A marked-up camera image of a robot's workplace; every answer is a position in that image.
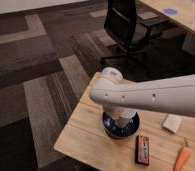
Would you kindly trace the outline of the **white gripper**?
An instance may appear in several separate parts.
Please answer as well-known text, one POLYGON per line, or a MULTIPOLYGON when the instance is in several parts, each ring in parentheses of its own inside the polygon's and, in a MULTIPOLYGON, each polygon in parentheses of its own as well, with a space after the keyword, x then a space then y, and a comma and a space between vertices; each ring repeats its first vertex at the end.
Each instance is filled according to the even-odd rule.
POLYGON ((118 120, 120 118, 130 119, 133 118, 136 114, 136 110, 133 108, 113 105, 104 105, 103 111, 114 120, 118 120))

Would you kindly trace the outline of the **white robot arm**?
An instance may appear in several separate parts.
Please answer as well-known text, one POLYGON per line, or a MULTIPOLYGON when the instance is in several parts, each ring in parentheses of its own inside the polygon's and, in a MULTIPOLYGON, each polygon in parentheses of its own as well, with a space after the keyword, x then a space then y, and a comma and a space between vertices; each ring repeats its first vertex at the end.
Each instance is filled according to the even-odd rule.
POLYGON ((106 67, 92 86, 90 98, 103 105, 195 117, 195 74, 123 83, 118 69, 106 67))

